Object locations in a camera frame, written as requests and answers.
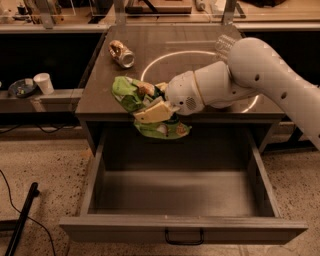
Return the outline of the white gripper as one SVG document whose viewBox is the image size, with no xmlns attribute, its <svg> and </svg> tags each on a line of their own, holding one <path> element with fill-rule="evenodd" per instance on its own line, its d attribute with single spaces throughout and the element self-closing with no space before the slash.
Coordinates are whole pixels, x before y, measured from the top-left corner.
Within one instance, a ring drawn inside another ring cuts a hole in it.
<svg viewBox="0 0 320 256">
<path fill-rule="evenodd" d="M 168 84 L 166 82 L 150 84 L 139 81 L 137 87 L 140 93 L 151 97 L 156 97 L 165 91 L 168 100 L 160 100 L 143 110 L 134 112 L 133 116 L 140 123 L 162 122 L 169 120 L 175 112 L 187 116 L 204 109 L 193 71 L 175 76 Z"/>
</svg>

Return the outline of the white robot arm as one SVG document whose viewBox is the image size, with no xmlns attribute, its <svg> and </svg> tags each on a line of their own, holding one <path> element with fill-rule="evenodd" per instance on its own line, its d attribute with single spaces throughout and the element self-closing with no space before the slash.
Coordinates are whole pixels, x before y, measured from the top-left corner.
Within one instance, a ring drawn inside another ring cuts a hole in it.
<svg viewBox="0 0 320 256">
<path fill-rule="evenodd" d="M 221 36 L 217 42 L 223 61 L 175 76 L 164 87 L 165 97 L 136 111 L 135 119 L 157 123 L 175 113 L 190 115 L 207 105 L 223 108 L 261 93 L 320 148 L 320 88 L 296 74 L 264 41 L 249 37 L 227 43 L 227 39 Z"/>
</svg>

